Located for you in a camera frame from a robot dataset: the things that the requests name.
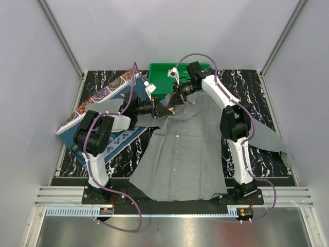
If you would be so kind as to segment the gold leaf brooch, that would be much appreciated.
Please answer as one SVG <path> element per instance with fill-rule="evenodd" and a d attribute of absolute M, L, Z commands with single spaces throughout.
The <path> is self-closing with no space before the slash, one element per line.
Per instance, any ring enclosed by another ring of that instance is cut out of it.
<path fill-rule="evenodd" d="M 168 110 L 171 112 L 171 115 L 176 114 L 174 107 L 168 108 Z"/>

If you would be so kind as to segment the grey button shirt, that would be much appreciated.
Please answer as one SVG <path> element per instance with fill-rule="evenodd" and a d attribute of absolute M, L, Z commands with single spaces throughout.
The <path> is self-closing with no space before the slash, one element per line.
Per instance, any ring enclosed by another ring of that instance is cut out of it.
<path fill-rule="evenodd" d="M 222 166 L 222 111 L 206 92 L 188 96 L 175 115 L 138 116 L 137 126 L 154 127 L 148 147 L 130 182 L 147 195 L 155 187 L 199 195 L 226 190 Z"/>

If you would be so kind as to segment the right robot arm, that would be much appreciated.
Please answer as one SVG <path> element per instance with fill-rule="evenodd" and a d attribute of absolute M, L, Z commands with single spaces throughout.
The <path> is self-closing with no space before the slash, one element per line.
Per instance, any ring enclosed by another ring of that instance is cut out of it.
<path fill-rule="evenodd" d="M 173 83 L 173 94 L 168 106 L 187 102 L 187 97 L 199 90 L 208 93 L 222 110 L 220 132 L 227 140 L 234 164 L 234 180 L 231 198 L 240 204 L 253 201 L 257 184 L 251 169 L 248 137 L 251 130 L 250 104 L 242 104 L 220 82 L 212 68 L 202 68 L 199 62 L 187 66 L 190 79 L 186 83 Z"/>

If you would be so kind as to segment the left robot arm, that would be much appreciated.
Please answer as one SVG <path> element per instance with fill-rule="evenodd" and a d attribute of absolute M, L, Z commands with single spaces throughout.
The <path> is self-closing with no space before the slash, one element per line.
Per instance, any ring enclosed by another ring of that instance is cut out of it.
<path fill-rule="evenodd" d="M 136 92 L 125 93 L 122 99 L 94 103 L 85 112 L 74 135 L 74 144 L 87 164 L 88 184 L 82 203 L 87 201 L 105 204 L 114 196 L 105 169 L 105 153 L 111 134 L 132 129 L 139 115 L 149 114 L 161 118 L 174 114 L 174 107 L 157 97 L 141 101 Z"/>

